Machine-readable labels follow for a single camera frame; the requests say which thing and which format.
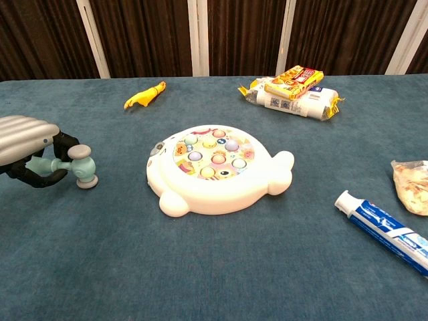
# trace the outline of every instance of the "blue and white toothpaste tube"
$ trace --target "blue and white toothpaste tube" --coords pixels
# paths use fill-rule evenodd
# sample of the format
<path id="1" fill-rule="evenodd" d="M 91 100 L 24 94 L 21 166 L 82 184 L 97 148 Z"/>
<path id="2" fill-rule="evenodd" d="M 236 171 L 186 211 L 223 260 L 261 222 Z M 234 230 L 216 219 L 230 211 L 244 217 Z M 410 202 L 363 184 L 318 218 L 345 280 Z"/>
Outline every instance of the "blue and white toothpaste tube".
<path id="1" fill-rule="evenodd" d="M 334 203 L 365 232 L 428 278 L 428 241 L 365 199 L 345 191 Z"/>

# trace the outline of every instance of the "yellow rubber chicken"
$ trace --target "yellow rubber chicken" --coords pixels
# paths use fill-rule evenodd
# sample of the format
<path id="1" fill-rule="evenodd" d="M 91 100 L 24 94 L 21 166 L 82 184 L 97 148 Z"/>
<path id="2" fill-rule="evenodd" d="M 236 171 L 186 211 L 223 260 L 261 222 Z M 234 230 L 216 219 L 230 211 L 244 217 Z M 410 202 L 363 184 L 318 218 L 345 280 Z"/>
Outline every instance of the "yellow rubber chicken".
<path id="1" fill-rule="evenodd" d="M 147 107 L 150 102 L 157 97 L 161 92 L 165 90 L 167 87 L 166 82 L 160 82 L 157 86 L 149 88 L 148 90 L 145 90 L 143 92 L 139 92 L 135 94 L 133 97 L 129 98 L 126 102 L 123 108 L 127 110 L 128 108 L 132 107 L 135 102 L 138 102 L 140 105 L 143 105 L 144 107 Z"/>

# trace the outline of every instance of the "snack package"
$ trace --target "snack package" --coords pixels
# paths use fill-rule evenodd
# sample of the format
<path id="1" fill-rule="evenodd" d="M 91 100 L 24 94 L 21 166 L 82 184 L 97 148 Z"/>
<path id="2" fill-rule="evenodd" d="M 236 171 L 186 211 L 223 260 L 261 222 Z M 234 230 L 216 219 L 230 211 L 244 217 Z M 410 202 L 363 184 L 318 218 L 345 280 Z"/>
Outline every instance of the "snack package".
<path id="1" fill-rule="evenodd" d="M 296 100 L 318 84 L 323 77 L 323 72 L 297 65 L 266 82 L 264 89 L 270 94 Z"/>
<path id="2" fill-rule="evenodd" d="M 316 86 L 299 99 L 289 100 L 265 91 L 265 85 L 272 80 L 272 77 L 258 78 L 251 83 L 250 89 L 241 86 L 238 90 L 248 102 L 302 117 L 327 120 L 339 112 L 337 103 L 343 98 L 336 90 Z"/>
<path id="3" fill-rule="evenodd" d="M 428 216 L 428 161 L 391 162 L 397 195 L 406 209 Z"/>

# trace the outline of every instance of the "colorful mole button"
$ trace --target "colorful mole button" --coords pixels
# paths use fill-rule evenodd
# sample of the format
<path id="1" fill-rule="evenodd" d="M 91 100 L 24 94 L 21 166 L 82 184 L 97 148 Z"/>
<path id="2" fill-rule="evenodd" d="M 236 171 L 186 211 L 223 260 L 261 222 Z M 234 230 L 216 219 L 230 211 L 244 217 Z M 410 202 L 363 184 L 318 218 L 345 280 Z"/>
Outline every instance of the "colorful mole button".
<path id="1" fill-rule="evenodd" d="M 204 167 L 201 170 L 202 177 L 205 177 L 206 179 L 209 179 L 210 177 L 214 176 L 215 171 L 211 167 Z"/>
<path id="2" fill-rule="evenodd" d="M 202 158 L 202 154 L 200 152 L 191 152 L 189 154 L 189 159 L 193 162 L 199 161 Z"/>
<path id="3" fill-rule="evenodd" d="M 232 162 L 232 166 L 237 169 L 243 169 L 245 166 L 247 166 L 247 162 L 245 162 L 242 158 L 238 158 Z"/>
<path id="4" fill-rule="evenodd" d="M 216 129 L 213 131 L 214 137 L 221 138 L 221 137 L 224 137 L 225 135 L 226 135 L 226 133 L 223 132 L 222 130 Z"/>
<path id="5" fill-rule="evenodd" d="M 185 143 L 186 145 L 193 145 L 196 144 L 196 142 L 198 141 L 198 138 L 196 135 L 194 134 L 189 134 L 185 137 Z"/>
<path id="6" fill-rule="evenodd" d="M 217 141 L 213 137 L 207 137 L 206 139 L 204 139 L 202 145 L 205 148 L 214 148 L 215 145 L 217 145 Z"/>
<path id="7" fill-rule="evenodd" d="M 229 152 L 234 152 L 235 150 L 237 150 L 239 148 L 239 144 L 236 140 L 229 139 L 225 145 L 225 148 Z"/>
<path id="8" fill-rule="evenodd" d="M 214 164 L 223 164 L 226 161 L 226 158 L 223 155 L 217 154 L 214 155 L 211 160 Z"/>

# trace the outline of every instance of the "plastic bag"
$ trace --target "plastic bag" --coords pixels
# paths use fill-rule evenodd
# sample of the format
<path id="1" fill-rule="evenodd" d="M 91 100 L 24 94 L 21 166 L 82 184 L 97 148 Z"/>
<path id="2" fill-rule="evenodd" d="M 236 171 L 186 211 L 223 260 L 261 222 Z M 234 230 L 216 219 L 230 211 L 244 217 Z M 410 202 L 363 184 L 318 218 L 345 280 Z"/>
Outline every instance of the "plastic bag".
<path id="1" fill-rule="evenodd" d="M 428 216 L 428 161 L 391 162 L 398 197 L 406 209 Z"/>
<path id="2" fill-rule="evenodd" d="M 251 83 L 250 89 L 241 86 L 238 90 L 252 104 L 319 120 L 332 118 L 339 112 L 337 103 L 344 100 L 339 97 L 336 90 L 319 86 L 310 88 L 297 100 L 288 100 L 265 91 L 265 84 L 272 79 L 271 77 L 258 78 Z"/>

